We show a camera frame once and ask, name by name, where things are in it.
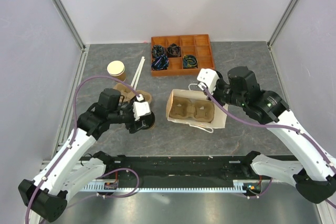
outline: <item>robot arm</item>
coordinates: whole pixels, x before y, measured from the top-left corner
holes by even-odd
[[[297,162],[279,161],[251,152],[246,161],[248,170],[295,186],[313,203],[320,203],[333,195],[336,175],[331,166],[336,164],[336,160],[302,127],[288,104],[277,93],[261,90],[255,74],[247,67],[231,69],[228,79],[229,84],[219,72],[211,69],[202,69],[197,77],[198,86],[206,89],[221,106],[227,103],[241,107],[250,118],[274,133],[298,159]],[[283,126],[294,127],[299,132]],[[324,160],[321,152],[331,163]]]
[[[20,183],[19,192],[26,206],[33,191],[44,180],[33,201],[32,210],[49,222],[55,221],[65,210],[67,202],[80,189],[105,173],[105,157],[94,155],[85,166],[70,174],[77,161],[109,129],[110,124],[124,123],[131,134],[147,130],[154,124],[155,116],[143,96],[134,97],[125,103],[120,103],[120,97],[120,91],[115,89],[101,92],[98,102],[78,117],[78,129],[73,144],[70,146],[74,130],[44,170],[32,181],[24,179]],[[61,155],[60,162],[46,180],[46,173]]]

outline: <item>wooden organizer box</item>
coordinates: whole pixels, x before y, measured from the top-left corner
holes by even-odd
[[[187,74],[198,74],[201,68],[215,69],[214,57],[208,34],[163,36],[152,37],[152,49],[154,45],[161,45],[167,49],[171,44],[181,47],[181,57],[169,57],[169,66],[166,70],[152,70],[152,76],[184,76]],[[193,55],[197,58],[197,68],[183,68],[183,56]]]

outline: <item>gray floor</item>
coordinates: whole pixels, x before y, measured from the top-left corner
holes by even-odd
[[[70,204],[89,193],[78,193]],[[54,224],[321,224],[317,208],[294,187],[272,184],[260,199],[229,193],[139,193],[91,198],[66,210]]]
[[[255,72],[262,89],[281,94],[279,81],[266,42],[213,42],[212,49],[216,70],[226,79],[226,73],[235,66],[248,66]],[[152,77],[150,74],[149,44],[109,44],[91,45],[83,79],[107,74],[106,67],[113,60],[124,62],[127,82],[130,83],[140,59],[145,56],[138,89],[153,95],[152,110],[156,115],[156,125],[148,131],[129,134],[123,125],[112,125],[90,153],[104,151],[110,155],[245,155],[250,151],[264,154],[290,154],[286,147],[270,132],[246,125],[233,119],[227,120],[226,128],[215,130],[213,134],[184,124],[168,122],[165,107],[172,89],[188,89],[195,82],[195,76]],[[78,114],[98,100],[99,93],[113,87],[109,80],[93,80],[83,86],[79,93]],[[229,110],[240,118],[247,116],[240,108]]]

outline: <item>gray table surface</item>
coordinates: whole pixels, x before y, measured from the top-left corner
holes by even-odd
[[[253,150],[266,155],[290,154],[281,141],[269,131],[242,125],[231,118],[227,119],[225,129],[215,130],[213,134],[167,121],[165,108],[171,91],[188,89],[190,83],[196,82],[196,77],[152,77],[150,50],[150,44],[90,46],[82,79],[97,74],[108,74],[108,63],[121,60],[125,64],[127,82],[130,83],[141,57],[145,56],[146,61],[137,89],[152,94],[151,107],[156,116],[156,123],[153,129],[135,134],[129,134],[124,125],[112,125],[88,150],[89,153],[104,151],[109,155],[127,156],[246,155]],[[266,42],[212,42],[212,50],[216,70],[220,71],[226,80],[228,70],[236,66],[247,66],[255,72],[262,89],[273,90],[282,95]],[[78,114],[97,102],[104,88],[112,88],[114,85],[113,81],[106,79],[86,83],[78,95]],[[242,109],[229,106],[229,110],[234,115],[249,120]]]

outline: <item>cup lid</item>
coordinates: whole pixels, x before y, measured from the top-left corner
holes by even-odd
[[[125,65],[120,60],[112,61],[107,66],[107,72],[112,76],[122,74],[125,70]]]

